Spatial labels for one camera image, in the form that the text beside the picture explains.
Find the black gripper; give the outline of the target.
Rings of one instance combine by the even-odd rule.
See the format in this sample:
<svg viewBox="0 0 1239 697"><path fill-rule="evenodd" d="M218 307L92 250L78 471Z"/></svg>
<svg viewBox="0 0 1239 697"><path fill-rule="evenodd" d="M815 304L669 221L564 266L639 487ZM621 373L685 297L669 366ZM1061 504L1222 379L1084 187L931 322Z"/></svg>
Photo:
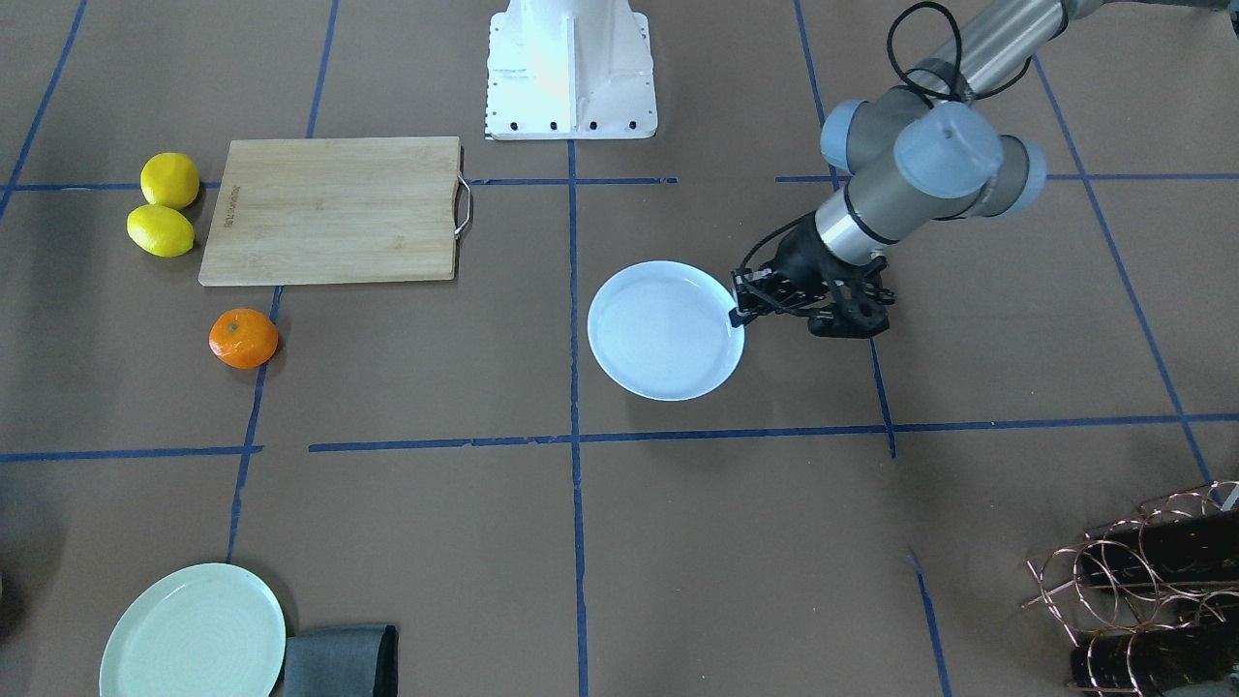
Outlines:
<svg viewBox="0 0 1239 697"><path fill-rule="evenodd" d="M809 319L825 305L826 284L882 284L887 267L883 253L854 264L833 254L817 230L815 215L807 213L756 243L731 274L736 308L727 314L733 329L742 329L767 314Z"/></svg>

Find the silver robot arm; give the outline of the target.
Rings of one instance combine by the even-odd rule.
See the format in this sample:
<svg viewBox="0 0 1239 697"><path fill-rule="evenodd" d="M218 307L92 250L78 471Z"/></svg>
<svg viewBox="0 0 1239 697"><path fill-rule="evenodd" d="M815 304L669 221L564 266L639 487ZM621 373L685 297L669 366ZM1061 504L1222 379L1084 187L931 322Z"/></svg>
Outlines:
<svg viewBox="0 0 1239 697"><path fill-rule="evenodd" d="M1012 215L1047 181L1041 149L999 134L978 102L1017 84L1042 45L1098 1L994 1L960 25L947 6L921 1L911 14L947 20L947 45L904 68L886 53L898 83L876 102L844 102L824 120L820 151L847 181L817 210L769 233L774 256L732 274L731 326L766 314L804 318L818 337L867 339L890 329L895 292L882 281L886 251L929 224Z"/></svg>

